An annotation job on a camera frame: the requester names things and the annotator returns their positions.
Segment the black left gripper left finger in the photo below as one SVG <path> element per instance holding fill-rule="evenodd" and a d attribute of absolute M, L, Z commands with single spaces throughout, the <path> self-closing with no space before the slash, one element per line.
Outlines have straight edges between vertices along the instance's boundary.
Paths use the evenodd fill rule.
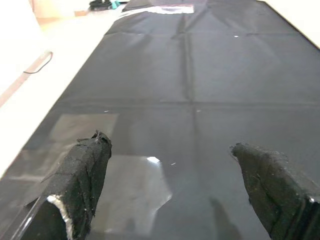
<path fill-rule="evenodd" d="M 101 131 L 78 139 L 57 169 L 25 201 L 11 240 L 85 240 L 104 186 L 111 140 Z"/>

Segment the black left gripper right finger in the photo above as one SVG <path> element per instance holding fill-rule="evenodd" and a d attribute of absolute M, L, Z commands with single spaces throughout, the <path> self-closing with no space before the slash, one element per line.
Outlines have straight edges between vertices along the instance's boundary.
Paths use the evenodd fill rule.
<path fill-rule="evenodd" d="M 231 153 L 271 240 L 320 240 L 320 185 L 280 152 L 237 143 Z"/>

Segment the clear tape cross patch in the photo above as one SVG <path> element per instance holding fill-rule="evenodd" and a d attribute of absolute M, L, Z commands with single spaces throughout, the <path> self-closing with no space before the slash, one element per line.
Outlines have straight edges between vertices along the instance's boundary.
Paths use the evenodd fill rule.
<path fill-rule="evenodd" d="M 64 113 L 45 120 L 0 179 L 0 240 L 11 240 L 28 210 L 27 198 L 52 174 L 79 139 L 103 132 L 111 141 L 104 185 L 85 240 L 150 238 L 159 210 L 172 199 L 157 154 L 122 153 L 117 113 Z"/>

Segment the black table cloth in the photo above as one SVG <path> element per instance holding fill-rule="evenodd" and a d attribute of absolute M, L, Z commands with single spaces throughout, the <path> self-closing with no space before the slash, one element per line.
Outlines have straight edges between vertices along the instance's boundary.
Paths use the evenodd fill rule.
<path fill-rule="evenodd" d="M 121 152 L 162 157 L 172 198 L 151 236 L 109 240 L 272 240 L 231 148 L 282 153 L 320 186 L 320 50 L 256 0 L 131 0 L 124 12 L 176 5 L 194 13 L 116 20 L 42 123 L 119 114 Z"/>

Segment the mop with teal head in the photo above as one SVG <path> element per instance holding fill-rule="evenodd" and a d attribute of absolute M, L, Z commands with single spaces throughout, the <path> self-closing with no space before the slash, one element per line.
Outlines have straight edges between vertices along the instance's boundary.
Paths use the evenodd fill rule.
<path fill-rule="evenodd" d="M 120 6 L 118 0 L 93 0 L 89 3 L 91 11 L 115 10 Z"/>

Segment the clear tape strip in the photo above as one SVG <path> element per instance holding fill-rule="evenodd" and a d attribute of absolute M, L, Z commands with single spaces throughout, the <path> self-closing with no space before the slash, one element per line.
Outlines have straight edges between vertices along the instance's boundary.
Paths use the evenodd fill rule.
<path fill-rule="evenodd" d="M 174 15 L 174 14 L 193 14 L 195 12 L 193 5 L 162 5 L 139 8 L 123 12 L 120 16 L 126 17 L 143 12 L 162 14 L 162 15 Z"/>

